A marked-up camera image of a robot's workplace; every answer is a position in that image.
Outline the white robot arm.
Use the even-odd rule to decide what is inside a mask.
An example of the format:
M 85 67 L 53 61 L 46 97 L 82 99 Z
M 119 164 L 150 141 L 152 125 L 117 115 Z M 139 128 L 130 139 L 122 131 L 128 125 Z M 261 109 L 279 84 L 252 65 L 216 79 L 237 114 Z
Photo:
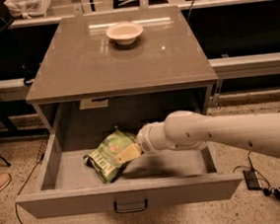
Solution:
M 172 112 L 161 122 L 144 125 L 136 142 L 113 160 L 122 164 L 142 153 L 200 149 L 203 142 L 221 143 L 280 158 L 280 112 L 222 116 Z

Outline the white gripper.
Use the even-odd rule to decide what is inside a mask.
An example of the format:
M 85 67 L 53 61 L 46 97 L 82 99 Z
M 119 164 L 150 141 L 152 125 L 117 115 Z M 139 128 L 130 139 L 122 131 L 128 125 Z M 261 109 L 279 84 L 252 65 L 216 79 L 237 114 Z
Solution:
M 114 157 L 117 164 L 130 162 L 138 158 L 141 152 L 158 153 L 165 149 L 173 150 L 176 148 L 175 142 L 166 136 L 162 121 L 143 125 L 136 138 L 138 145 L 131 143 L 131 145 Z

